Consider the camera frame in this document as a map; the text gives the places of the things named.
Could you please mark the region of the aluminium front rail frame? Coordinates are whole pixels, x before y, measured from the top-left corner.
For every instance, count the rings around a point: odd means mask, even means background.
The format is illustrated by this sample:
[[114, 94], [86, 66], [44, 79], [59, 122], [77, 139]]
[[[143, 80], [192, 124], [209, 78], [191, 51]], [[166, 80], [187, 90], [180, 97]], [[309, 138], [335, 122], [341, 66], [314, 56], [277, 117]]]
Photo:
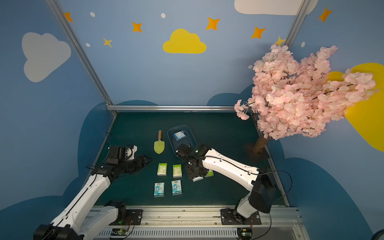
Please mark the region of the aluminium front rail frame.
[[[86, 221], [96, 216], [102, 206], [92, 207]], [[274, 206], [269, 214], [259, 212], [261, 225], [222, 225], [220, 210], [234, 206], [128, 206], [142, 209], [140, 225], [105, 227], [95, 240], [237, 240], [237, 228], [251, 228], [256, 240], [308, 240], [299, 210]], [[111, 237], [111, 230], [129, 229], [127, 237]]]

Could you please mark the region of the blue plastic storage box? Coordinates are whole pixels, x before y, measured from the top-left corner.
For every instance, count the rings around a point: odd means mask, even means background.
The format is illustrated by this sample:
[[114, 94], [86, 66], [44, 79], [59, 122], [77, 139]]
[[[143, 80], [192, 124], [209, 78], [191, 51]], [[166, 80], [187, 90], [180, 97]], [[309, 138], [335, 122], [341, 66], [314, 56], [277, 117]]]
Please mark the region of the blue plastic storage box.
[[[186, 134], [186, 138], [184, 138], [180, 141], [176, 141], [174, 136], [173, 136], [173, 133], [178, 132], [178, 131], [183, 131]], [[197, 146], [197, 141], [196, 141], [190, 127], [187, 125], [178, 125], [178, 126], [172, 127], [168, 130], [167, 134], [168, 134], [168, 137], [170, 140], [172, 150], [173, 150], [175, 155], [177, 155], [176, 151], [181, 144], [184, 144], [184, 145], [191, 147], [191, 148], [195, 148]]]

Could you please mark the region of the blue pocket tissue pack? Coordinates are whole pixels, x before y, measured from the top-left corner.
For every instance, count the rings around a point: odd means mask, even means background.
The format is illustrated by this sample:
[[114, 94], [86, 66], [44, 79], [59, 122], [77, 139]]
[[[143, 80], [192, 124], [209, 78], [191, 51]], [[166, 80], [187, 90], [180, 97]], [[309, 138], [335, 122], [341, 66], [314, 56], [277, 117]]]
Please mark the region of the blue pocket tissue pack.
[[181, 180], [172, 181], [172, 195], [181, 195], [182, 194], [182, 184]]
[[186, 138], [186, 134], [183, 131], [175, 132], [175, 133], [173, 133], [173, 136], [174, 136], [176, 141], [180, 141], [180, 140]]
[[197, 182], [197, 181], [200, 181], [200, 180], [203, 180], [204, 178], [199, 176], [199, 177], [195, 177], [193, 178], [193, 182]]
[[165, 183], [155, 183], [154, 186], [154, 197], [164, 197], [165, 196]]

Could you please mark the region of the green circuit board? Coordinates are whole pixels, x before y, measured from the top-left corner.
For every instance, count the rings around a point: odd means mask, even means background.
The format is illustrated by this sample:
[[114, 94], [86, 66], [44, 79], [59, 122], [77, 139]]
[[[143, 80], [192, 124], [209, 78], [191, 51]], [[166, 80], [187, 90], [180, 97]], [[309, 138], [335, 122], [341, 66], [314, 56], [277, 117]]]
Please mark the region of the green circuit board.
[[252, 236], [251, 228], [237, 228], [237, 240], [251, 240]]
[[117, 229], [113, 228], [111, 230], [111, 237], [122, 237], [125, 238], [129, 234], [129, 229]]

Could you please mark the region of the left green circuit board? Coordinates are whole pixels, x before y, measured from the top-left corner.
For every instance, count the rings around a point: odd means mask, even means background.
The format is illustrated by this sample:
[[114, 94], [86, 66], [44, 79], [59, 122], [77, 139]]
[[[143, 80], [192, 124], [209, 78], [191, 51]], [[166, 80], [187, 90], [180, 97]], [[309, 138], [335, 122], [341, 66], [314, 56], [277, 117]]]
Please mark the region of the left green circuit board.
[[111, 237], [122, 237], [125, 238], [129, 234], [129, 229], [117, 229], [113, 228], [111, 230]]

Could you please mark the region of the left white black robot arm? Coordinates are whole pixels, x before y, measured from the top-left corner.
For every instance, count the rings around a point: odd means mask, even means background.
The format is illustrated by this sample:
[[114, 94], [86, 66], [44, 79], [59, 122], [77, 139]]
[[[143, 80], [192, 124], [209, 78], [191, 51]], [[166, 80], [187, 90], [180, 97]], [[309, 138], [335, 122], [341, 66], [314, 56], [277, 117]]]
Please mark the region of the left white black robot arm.
[[110, 147], [100, 165], [92, 169], [87, 182], [69, 205], [48, 225], [40, 225], [35, 240], [92, 240], [111, 223], [132, 224], [126, 204], [109, 201], [89, 221], [86, 216], [97, 200], [120, 175], [132, 175], [145, 168], [152, 159], [136, 155], [137, 146]]

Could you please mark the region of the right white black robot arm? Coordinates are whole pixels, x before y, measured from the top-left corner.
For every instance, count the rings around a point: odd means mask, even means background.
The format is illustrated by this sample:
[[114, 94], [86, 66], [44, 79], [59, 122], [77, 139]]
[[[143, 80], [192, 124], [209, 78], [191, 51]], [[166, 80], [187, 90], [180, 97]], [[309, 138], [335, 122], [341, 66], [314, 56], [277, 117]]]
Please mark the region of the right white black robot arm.
[[235, 218], [248, 219], [255, 212], [269, 214], [278, 190], [273, 171], [244, 165], [230, 159], [203, 144], [195, 148], [181, 144], [176, 156], [186, 163], [190, 180], [196, 182], [208, 175], [210, 170], [237, 182], [249, 193], [242, 198], [234, 210]]

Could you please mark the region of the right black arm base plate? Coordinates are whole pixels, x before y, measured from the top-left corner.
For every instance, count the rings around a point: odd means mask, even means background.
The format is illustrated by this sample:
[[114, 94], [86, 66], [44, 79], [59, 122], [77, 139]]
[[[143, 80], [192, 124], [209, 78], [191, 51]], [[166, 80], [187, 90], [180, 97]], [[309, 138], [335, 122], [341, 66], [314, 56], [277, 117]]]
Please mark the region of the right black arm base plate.
[[225, 208], [220, 210], [222, 225], [261, 225], [261, 217], [258, 211], [253, 213], [249, 218], [235, 212], [234, 209]]

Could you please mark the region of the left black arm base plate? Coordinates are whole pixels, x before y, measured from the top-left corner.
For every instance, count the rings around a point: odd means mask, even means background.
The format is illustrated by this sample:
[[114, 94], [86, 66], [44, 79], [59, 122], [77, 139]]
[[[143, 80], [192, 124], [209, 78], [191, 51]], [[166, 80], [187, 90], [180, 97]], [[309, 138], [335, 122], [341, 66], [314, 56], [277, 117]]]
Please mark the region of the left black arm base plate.
[[110, 226], [140, 225], [143, 217], [142, 209], [127, 209], [124, 216], [119, 216]]

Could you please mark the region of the green pocket tissue pack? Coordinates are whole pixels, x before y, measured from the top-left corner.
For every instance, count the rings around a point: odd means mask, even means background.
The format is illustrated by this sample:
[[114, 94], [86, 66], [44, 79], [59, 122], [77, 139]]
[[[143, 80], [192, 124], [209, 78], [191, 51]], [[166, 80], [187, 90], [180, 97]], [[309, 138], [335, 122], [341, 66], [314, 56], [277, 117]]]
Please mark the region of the green pocket tissue pack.
[[214, 171], [209, 170], [205, 177], [208, 178], [208, 177], [213, 177], [213, 176], [214, 176]]
[[157, 175], [158, 176], [166, 176], [167, 175], [167, 167], [168, 167], [167, 163], [159, 163]]
[[173, 178], [181, 178], [182, 176], [182, 165], [173, 165]]

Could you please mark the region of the pink blossom artificial tree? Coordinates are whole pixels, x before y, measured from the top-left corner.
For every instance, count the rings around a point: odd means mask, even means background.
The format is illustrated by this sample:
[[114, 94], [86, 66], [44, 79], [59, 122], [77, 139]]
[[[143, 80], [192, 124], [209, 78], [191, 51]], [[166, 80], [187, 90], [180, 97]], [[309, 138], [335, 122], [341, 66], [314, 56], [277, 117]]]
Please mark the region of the pink blossom artificial tree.
[[247, 120], [250, 113], [257, 115], [262, 136], [254, 148], [255, 154], [269, 140], [319, 136], [329, 122], [343, 119], [350, 107], [376, 93], [371, 73], [347, 70], [340, 80], [330, 80], [329, 59], [337, 49], [322, 47], [296, 61], [287, 46], [272, 45], [255, 62], [252, 95], [234, 106], [242, 120]]

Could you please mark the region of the right green circuit board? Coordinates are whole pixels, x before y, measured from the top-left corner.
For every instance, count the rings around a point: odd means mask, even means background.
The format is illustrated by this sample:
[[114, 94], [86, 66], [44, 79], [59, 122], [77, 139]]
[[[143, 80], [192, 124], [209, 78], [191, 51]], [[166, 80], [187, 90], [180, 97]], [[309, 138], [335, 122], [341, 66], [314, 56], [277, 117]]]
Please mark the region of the right green circuit board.
[[237, 240], [251, 240], [252, 236], [251, 228], [237, 228]]

